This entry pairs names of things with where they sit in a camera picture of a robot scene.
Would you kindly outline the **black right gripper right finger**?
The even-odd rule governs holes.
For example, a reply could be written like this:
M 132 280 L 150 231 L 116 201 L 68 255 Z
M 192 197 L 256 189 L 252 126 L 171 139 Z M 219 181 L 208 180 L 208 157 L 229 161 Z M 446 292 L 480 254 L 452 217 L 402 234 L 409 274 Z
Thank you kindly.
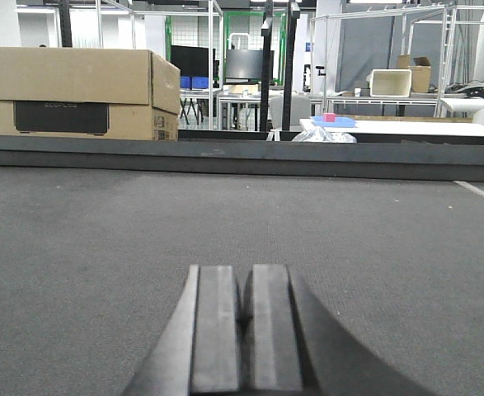
M 280 265 L 255 265 L 244 303 L 247 386 L 261 395 L 429 395 L 379 358 Z

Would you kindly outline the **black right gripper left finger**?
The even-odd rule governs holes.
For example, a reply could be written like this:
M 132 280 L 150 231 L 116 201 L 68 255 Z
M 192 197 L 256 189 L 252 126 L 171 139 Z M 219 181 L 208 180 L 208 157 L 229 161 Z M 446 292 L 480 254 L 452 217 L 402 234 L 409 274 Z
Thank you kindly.
M 230 266 L 190 266 L 162 335 L 123 394 L 220 395 L 239 391 L 238 306 Z

